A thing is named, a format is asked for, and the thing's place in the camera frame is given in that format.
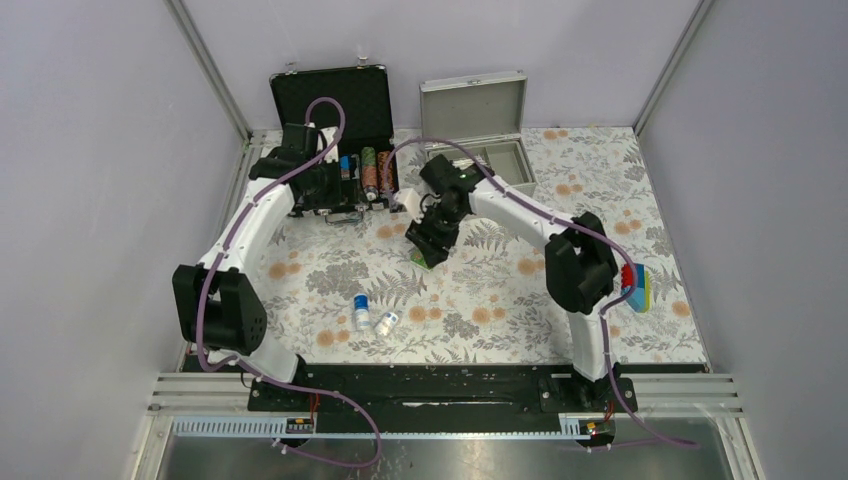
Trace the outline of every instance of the black mounting base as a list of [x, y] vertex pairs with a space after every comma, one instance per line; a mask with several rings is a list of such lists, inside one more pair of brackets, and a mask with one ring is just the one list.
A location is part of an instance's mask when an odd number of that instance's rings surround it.
[[[363, 366], [301, 364], [295, 383], [339, 391], [362, 405], [383, 432], [559, 431], [560, 413], [603, 416], [611, 390], [562, 366]], [[622, 393], [633, 383], [618, 378]], [[250, 411], [306, 412], [309, 396], [254, 382]], [[628, 399], [634, 411], [635, 395]], [[321, 398], [318, 433], [369, 433], [350, 406]]]

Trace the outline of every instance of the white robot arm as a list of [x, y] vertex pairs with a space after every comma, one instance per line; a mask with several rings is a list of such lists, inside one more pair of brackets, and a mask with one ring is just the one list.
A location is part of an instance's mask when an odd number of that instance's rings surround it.
[[[397, 198], [413, 216], [406, 237], [421, 250], [427, 265], [432, 268], [447, 258], [456, 242], [459, 222], [467, 214], [509, 228], [545, 254], [548, 292], [568, 314], [574, 369], [593, 382], [606, 376], [600, 319], [593, 307], [613, 292], [617, 266], [609, 246], [551, 221], [553, 216], [571, 215], [545, 207], [509, 187], [514, 198], [507, 197], [476, 166], [460, 170], [445, 157], [437, 156], [425, 165], [421, 176], [438, 196], [436, 203], [421, 212], [420, 199], [414, 192], [402, 190]], [[506, 185], [498, 176], [494, 180]], [[532, 213], [527, 205], [549, 215]], [[600, 220], [590, 213], [573, 221], [604, 233]], [[615, 358], [610, 356], [610, 363], [614, 364]]]
[[[297, 134], [315, 131], [296, 130], [289, 137], [303, 138]], [[204, 321], [205, 345], [215, 349], [210, 352], [210, 362], [235, 357], [246, 360], [264, 375], [282, 382], [290, 382], [294, 378], [297, 356], [280, 345], [273, 336], [266, 334], [267, 315], [260, 301], [264, 295], [263, 292], [257, 294], [253, 288], [253, 285], [261, 282], [252, 281], [252, 277], [258, 273], [263, 249], [283, 219], [297, 203], [304, 202], [305, 195], [321, 190], [323, 170], [337, 168], [334, 165], [339, 158], [337, 148], [330, 150], [324, 157], [324, 163], [310, 169], [309, 175], [275, 185], [261, 195], [258, 201], [255, 199], [286, 170], [302, 164], [314, 156], [316, 151], [323, 150], [326, 139], [333, 138], [336, 131], [336, 127], [324, 128], [321, 134], [315, 135], [314, 144], [306, 140], [302, 142], [303, 145], [284, 145], [281, 151], [272, 151], [270, 158], [260, 160], [251, 170], [250, 181], [236, 213], [215, 245], [201, 257], [197, 265], [181, 265], [174, 273], [174, 294], [180, 326], [183, 337], [189, 342], [194, 341], [196, 334], [194, 327], [202, 280], [206, 275], [214, 275], [213, 291], [206, 300]], [[214, 272], [209, 272], [219, 254], [223, 255], [223, 259]]]

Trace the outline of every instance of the green object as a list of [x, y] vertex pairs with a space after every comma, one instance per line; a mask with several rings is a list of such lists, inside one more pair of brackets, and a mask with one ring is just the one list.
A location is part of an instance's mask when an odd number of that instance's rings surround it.
[[421, 250], [418, 250], [417, 248], [413, 248], [412, 251], [409, 252], [409, 260], [428, 272], [432, 270], [432, 268], [427, 266], [427, 262], [424, 261], [424, 255], [421, 254]]
[[365, 147], [362, 149], [362, 165], [363, 166], [377, 166], [377, 152], [373, 147]]

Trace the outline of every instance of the gray wall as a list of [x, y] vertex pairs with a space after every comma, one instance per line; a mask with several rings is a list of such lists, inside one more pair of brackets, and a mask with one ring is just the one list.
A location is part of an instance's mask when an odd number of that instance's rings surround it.
[[769, 479], [848, 471], [848, 3], [719, 1], [642, 145]]
[[395, 125], [423, 80], [523, 69], [527, 126], [632, 125], [698, 0], [187, 0], [253, 128], [279, 128], [268, 78], [389, 67]]
[[0, 477], [119, 478], [239, 141], [161, 1], [0, 7]]

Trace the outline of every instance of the floral patterned mat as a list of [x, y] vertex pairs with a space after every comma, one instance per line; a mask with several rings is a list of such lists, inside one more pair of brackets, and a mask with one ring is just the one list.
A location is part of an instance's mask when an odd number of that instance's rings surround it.
[[[398, 130], [398, 142], [417, 135]], [[624, 363], [704, 362], [702, 343], [656, 200], [629, 128], [525, 129], [538, 179], [534, 198], [563, 212], [591, 211], [651, 274], [651, 308], [610, 312], [612, 348]], [[263, 154], [279, 144], [266, 136]], [[421, 184], [423, 153], [399, 155], [404, 187]], [[545, 287], [543, 254], [504, 227], [462, 224], [451, 258], [426, 271], [408, 260], [405, 214], [369, 212], [357, 225], [286, 219], [268, 244], [255, 285], [269, 329], [314, 363], [562, 363], [572, 344], [565, 312]], [[353, 297], [372, 320], [393, 311], [388, 337], [358, 332]]]

